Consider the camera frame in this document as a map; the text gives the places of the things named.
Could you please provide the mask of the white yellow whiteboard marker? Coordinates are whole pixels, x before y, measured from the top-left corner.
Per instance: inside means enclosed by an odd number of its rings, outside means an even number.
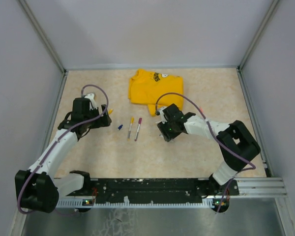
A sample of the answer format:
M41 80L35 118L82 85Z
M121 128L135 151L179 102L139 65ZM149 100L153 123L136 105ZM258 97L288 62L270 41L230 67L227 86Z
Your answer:
M131 137L132 126L133 126L133 124L130 123L130 124L129 124L128 133L127 133L127 140L128 140L128 141L130 140L130 137Z

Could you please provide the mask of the white purple-end pen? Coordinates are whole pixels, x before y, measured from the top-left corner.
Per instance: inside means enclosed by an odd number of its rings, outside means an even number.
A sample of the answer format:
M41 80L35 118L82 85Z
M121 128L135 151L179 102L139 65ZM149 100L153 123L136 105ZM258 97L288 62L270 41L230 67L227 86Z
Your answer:
M141 124L138 124L138 126L137 126L137 130L136 130L136 133L135 133L135 138L134 138L134 141L135 141L135 142L136 142L137 139L138 139L138 135L139 135L140 127L141 127Z

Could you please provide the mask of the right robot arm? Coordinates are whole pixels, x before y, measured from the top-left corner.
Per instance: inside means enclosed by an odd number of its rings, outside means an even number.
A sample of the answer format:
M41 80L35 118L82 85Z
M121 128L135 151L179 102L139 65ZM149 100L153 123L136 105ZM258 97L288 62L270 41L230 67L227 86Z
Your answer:
M214 194L222 194L227 189L227 182L250 165L261 152L253 135L239 120L233 123L210 121L192 112L184 114L175 104L162 107L157 113L161 116L157 127L166 142L184 133L218 143L223 162L209 177L210 190Z

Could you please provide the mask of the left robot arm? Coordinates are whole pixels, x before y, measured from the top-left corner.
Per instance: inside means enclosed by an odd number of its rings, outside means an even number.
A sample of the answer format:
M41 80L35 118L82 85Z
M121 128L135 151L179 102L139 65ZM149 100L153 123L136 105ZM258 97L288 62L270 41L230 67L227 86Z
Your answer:
M74 191L82 195L92 191L89 173L71 171L61 179L55 179L55 174L70 150L88 131L110 126L107 108L107 104L97 106L93 93L74 99L72 111L59 124L46 150L27 170L19 170L15 175L17 208L20 213L50 213L60 198Z

